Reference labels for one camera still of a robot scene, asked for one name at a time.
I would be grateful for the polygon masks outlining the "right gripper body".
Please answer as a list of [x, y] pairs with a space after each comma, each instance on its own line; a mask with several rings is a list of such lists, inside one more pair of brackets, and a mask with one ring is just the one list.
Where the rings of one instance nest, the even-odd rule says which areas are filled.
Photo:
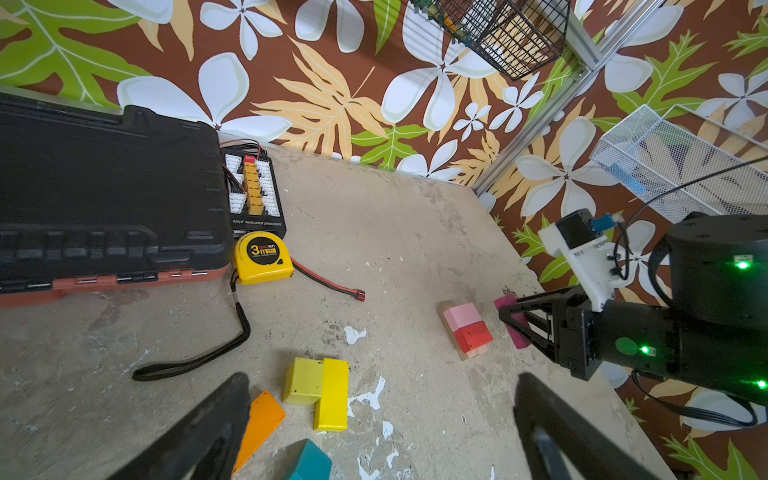
[[595, 312], [581, 290], [567, 290], [552, 303], [555, 358], [588, 380], [609, 362], [665, 376], [672, 367], [672, 320], [664, 307], [610, 300]]

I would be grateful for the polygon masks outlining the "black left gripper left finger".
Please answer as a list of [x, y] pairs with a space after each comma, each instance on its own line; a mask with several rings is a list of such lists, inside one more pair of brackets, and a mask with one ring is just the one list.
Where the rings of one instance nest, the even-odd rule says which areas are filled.
[[249, 421], [248, 376], [237, 372], [113, 479], [229, 479]]

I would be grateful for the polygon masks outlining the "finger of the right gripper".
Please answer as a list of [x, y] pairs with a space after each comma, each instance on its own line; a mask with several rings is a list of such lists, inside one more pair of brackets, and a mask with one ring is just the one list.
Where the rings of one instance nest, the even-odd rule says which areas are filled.
[[567, 320], [567, 309], [585, 301], [581, 286], [566, 287], [549, 292], [514, 297], [498, 306], [499, 320], [521, 336], [538, 336], [539, 331], [553, 336]]

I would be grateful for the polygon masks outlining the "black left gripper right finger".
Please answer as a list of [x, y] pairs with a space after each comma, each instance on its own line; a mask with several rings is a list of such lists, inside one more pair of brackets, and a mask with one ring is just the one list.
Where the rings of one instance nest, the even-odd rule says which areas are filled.
[[571, 462], [585, 479], [652, 479], [531, 373], [518, 377], [514, 419], [534, 479], [570, 479]]

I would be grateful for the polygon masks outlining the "red wood block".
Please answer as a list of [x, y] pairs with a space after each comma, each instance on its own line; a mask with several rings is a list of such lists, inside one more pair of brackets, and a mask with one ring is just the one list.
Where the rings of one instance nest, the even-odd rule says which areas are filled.
[[453, 332], [453, 335], [458, 345], [458, 350], [466, 355], [493, 341], [493, 336], [484, 321], [461, 328]]

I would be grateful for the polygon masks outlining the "pink wood block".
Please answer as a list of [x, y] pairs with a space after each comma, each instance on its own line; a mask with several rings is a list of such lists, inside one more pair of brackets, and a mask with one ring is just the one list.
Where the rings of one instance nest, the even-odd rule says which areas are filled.
[[461, 328], [482, 321], [482, 317], [474, 303], [451, 306], [446, 308], [441, 315], [448, 330], [451, 332], [456, 332]]

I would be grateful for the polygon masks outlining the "natural wood plank block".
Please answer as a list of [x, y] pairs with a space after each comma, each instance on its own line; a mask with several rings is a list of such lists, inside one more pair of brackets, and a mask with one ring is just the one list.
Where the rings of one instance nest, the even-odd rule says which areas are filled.
[[462, 361], [488, 352], [493, 336], [474, 303], [446, 300], [437, 310]]

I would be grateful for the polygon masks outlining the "lime green cube block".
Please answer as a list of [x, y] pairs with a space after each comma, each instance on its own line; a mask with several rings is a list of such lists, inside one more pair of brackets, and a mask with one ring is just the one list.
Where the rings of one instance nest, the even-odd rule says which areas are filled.
[[287, 369], [282, 401], [290, 405], [313, 405], [322, 395], [324, 363], [296, 357]]

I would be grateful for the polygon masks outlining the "yellow wood block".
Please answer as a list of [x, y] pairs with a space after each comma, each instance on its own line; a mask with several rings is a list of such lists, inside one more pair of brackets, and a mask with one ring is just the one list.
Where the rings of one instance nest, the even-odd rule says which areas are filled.
[[348, 428], [349, 364], [323, 360], [322, 392], [315, 405], [315, 431], [345, 431]]

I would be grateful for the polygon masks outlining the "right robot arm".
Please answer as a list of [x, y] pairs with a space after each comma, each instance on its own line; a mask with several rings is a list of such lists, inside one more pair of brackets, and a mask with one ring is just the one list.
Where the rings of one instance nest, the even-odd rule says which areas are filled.
[[619, 301], [630, 268], [620, 216], [571, 213], [540, 232], [577, 284], [499, 304], [518, 347], [533, 346], [578, 379], [605, 363], [642, 377], [679, 380], [724, 394], [744, 411], [728, 416], [678, 407], [680, 416], [731, 427], [759, 422], [767, 402], [767, 220], [689, 214], [655, 245], [647, 277], [658, 306]]

